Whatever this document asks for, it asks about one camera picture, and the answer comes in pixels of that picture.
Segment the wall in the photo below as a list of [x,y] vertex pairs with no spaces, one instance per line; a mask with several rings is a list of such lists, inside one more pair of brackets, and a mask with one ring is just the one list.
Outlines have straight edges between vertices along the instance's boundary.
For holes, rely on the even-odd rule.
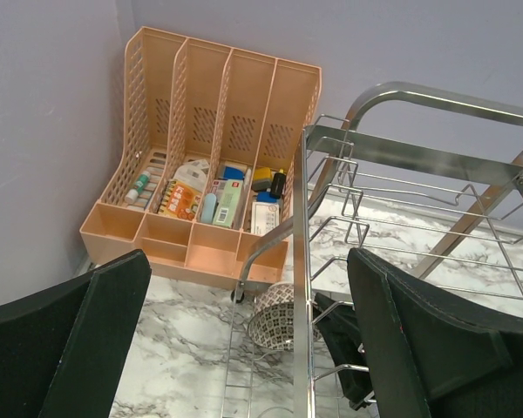
[[[132,6],[138,27],[321,65],[320,112],[344,116],[362,91],[391,80],[523,106],[523,0],[133,0]],[[523,128],[408,104],[378,106],[360,130],[502,161],[523,148]],[[362,170],[436,180],[369,164],[362,164]],[[523,217],[513,217],[512,224],[523,228]]]
[[121,151],[122,48],[114,0],[0,1],[0,304],[85,254],[78,228]]

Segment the orange plastic organizer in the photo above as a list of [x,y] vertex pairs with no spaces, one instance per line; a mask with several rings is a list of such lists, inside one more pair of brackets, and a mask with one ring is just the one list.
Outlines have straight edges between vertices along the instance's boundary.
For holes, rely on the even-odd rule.
[[[166,183],[191,158],[210,161],[208,184],[221,161],[285,169],[286,219],[293,154],[320,86],[315,66],[141,28],[126,46],[123,156],[80,229],[93,262],[141,248],[155,274],[234,288],[259,238],[248,229],[253,193],[237,229],[224,229],[158,215]],[[153,196],[136,210],[124,197],[146,168],[153,168]],[[263,254],[250,280],[279,281],[287,250],[283,241]]]

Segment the curved metal handle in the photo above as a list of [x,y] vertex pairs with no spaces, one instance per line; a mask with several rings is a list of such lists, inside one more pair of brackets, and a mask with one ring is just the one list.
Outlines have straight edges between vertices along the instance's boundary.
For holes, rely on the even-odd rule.
[[349,129],[355,131],[367,111],[379,103],[390,100],[523,126],[522,107],[434,89],[420,84],[391,81],[368,89],[355,100],[347,113],[347,119],[350,120]]

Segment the white marble surface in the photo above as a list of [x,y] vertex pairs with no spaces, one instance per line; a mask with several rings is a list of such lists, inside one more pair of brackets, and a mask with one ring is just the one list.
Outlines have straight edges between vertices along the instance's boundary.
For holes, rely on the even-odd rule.
[[[326,201],[313,219],[313,228],[340,205]],[[423,219],[411,213],[386,208],[361,207],[366,218],[411,222],[421,226],[443,226],[441,222]],[[414,251],[428,251],[439,233],[423,230],[406,231],[399,226],[370,222],[366,244],[394,246]],[[345,226],[332,221],[329,228],[311,245],[313,272],[333,255],[346,256],[351,246],[343,243]],[[523,244],[509,247],[516,266],[523,266]],[[418,256],[408,253],[376,250],[390,262],[409,270]],[[503,256],[494,242],[468,239],[454,255],[470,260],[504,264]],[[292,278],[292,265],[287,265],[285,280]],[[486,290],[493,293],[519,295],[520,291],[507,270],[446,261],[429,278],[440,285]],[[333,292],[349,291],[345,265],[332,265],[314,281],[315,288]],[[483,305],[523,317],[523,301],[459,293]],[[252,379],[250,417],[257,418],[267,408],[292,408],[291,354],[269,354],[254,348],[244,338],[245,326],[252,312],[251,301],[236,308],[231,345],[228,383],[249,384]],[[221,417],[226,359],[230,337],[233,305],[229,293],[195,284],[152,277],[139,324],[128,354],[119,389],[112,405],[112,418],[169,418]],[[332,365],[325,348],[319,346],[316,366]],[[354,412],[344,400],[337,406],[337,389],[333,377],[318,382],[316,405],[318,417],[374,417],[377,411],[369,408]],[[226,392],[225,417],[248,416],[249,391],[229,388]],[[284,409],[268,411],[264,418],[293,416]]]

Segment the metal dish rack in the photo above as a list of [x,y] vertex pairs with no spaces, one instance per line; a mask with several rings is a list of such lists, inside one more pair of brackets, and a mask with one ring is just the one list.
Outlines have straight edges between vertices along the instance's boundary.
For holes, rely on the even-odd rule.
[[[315,320],[313,318],[312,308],[314,302],[311,286],[312,280],[318,277],[331,264],[346,261],[345,257],[334,256],[315,273],[311,272],[309,243],[329,222],[343,222],[347,225],[344,242],[351,246],[364,246],[380,252],[395,251],[398,253],[410,253],[421,257],[419,263],[414,266],[411,271],[414,276],[421,279],[425,279],[444,260],[455,260],[461,263],[489,266],[507,271],[513,276],[520,290],[519,296],[483,292],[460,287],[443,286],[443,288],[462,293],[478,293],[487,296],[523,300],[523,283],[519,277],[519,274],[523,273],[523,266],[516,266],[506,250],[508,246],[515,246],[522,242],[523,235],[517,239],[507,239],[501,238],[499,232],[499,225],[502,225],[501,223],[507,219],[507,217],[520,209],[523,206],[523,202],[504,216],[494,217],[491,215],[492,210],[506,198],[511,191],[517,190],[523,197],[523,151],[512,163],[501,163],[451,152],[433,150],[422,146],[399,143],[391,139],[357,132],[357,127],[363,115],[375,105],[389,100],[405,101],[415,105],[423,105],[444,111],[452,111],[511,125],[523,126],[522,108],[423,87],[417,84],[392,82],[380,84],[363,93],[350,107],[346,118],[334,118],[322,115],[313,125],[305,127],[302,134],[302,141],[295,154],[293,185],[294,215],[276,229],[261,237],[256,245],[250,249],[249,256],[241,272],[240,281],[233,296],[235,300],[241,300],[243,292],[248,290],[248,273],[254,260],[261,253],[287,238],[292,233],[294,248],[295,340],[293,360],[294,415],[291,416],[294,417],[313,418],[316,416],[315,384],[316,381],[325,375],[336,374],[336,372],[345,369],[369,372],[368,368],[357,365],[334,367],[323,374],[316,374],[315,372],[315,345],[320,343],[315,343],[312,340],[313,326],[322,317],[329,314],[336,306],[340,304],[352,305],[352,303],[348,301],[337,302],[337,304],[330,309],[321,313],[318,318]],[[341,121],[342,127],[339,129],[320,125],[319,122],[326,118]],[[317,167],[314,173],[308,175],[306,170],[307,157],[309,156],[309,152],[312,153],[313,151],[325,152],[328,156]],[[463,188],[463,190],[456,191],[400,179],[370,176],[369,174],[363,174],[358,171],[357,161],[359,160],[434,174],[450,179],[464,180],[469,182],[469,184]],[[321,172],[317,178],[314,190],[309,196],[308,183],[320,169]],[[364,176],[390,181],[393,187],[385,189],[358,186],[356,179]],[[479,195],[473,183],[486,184],[489,186],[485,192]],[[405,190],[404,186],[418,186],[424,191],[414,192]],[[328,217],[310,234],[309,219],[316,213],[323,199],[330,191],[337,191],[343,195],[342,211],[341,213]],[[393,193],[395,198],[384,198],[372,195],[373,192]],[[434,196],[434,192],[450,193],[452,199],[439,198]],[[398,196],[407,194],[416,194],[432,201],[439,201],[444,204],[444,206],[438,206],[438,204],[419,204],[403,201],[398,198]],[[474,203],[468,210],[458,209],[459,199],[463,196],[470,196],[474,199]],[[393,204],[402,203],[409,206],[433,209],[451,215],[455,214],[460,216],[460,218],[454,223],[450,230],[432,226],[410,225],[383,219],[365,218],[358,213],[358,208],[363,199],[364,201],[367,199],[377,199]],[[434,233],[442,233],[444,235],[428,253],[365,243],[368,231],[370,230],[370,224],[376,222],[385,222],[395,226],[416,228]],[[484,234],[472,234],[472,231],[482,222],[487,224],[488,229],[492,233],[492,237],[485,236]],[[496,243],[503,254],[505,264],[491,263],[483,260],[466,260],[464,258],[451,256],[451,252],[463,239],[469,237]],[[233,331],[240,331],[235,324],[234,312],[231,320],[231,338],[228,347],[229,361],[231,359]],[[239,386],[240,388],[249,389],[248,418],[250,417],[252,402],[254,362],[259,360],[259,353],[254,354],[254,350],[252,350],[252,352],[252,367],[249,383],[246,382]],[[228,379],[226,379],[225,385],[226,391],[230,387],[235,387],[235,385],[228,383]],[[369,394],[367,398],[368,403],[376,402],[372,395],[373,394]],[[278,408],[292,413],[292,411],[287,408]],[[223,414],[224,410],[225,406],[223,405],[221,417],[225,416]]]

